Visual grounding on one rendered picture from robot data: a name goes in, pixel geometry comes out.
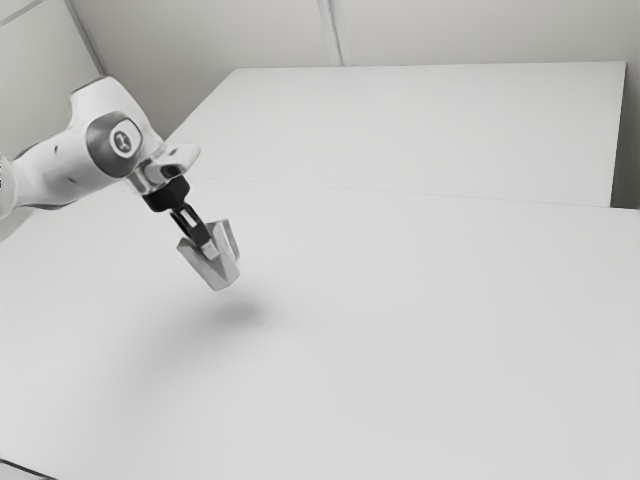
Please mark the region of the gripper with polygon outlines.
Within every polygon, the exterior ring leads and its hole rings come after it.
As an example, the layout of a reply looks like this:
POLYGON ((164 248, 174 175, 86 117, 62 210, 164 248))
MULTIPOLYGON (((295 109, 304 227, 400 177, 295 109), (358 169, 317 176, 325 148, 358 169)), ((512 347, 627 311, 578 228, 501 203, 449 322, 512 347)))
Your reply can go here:
POLYGON ((190 184, 184 176, 171 179, 161 188, 142 196, 142 199, 153 212, 170 211, 173 220, 182 232, 194 243, 207 259, 217 257, 217 247, 207 225, 186 203, 190 184))

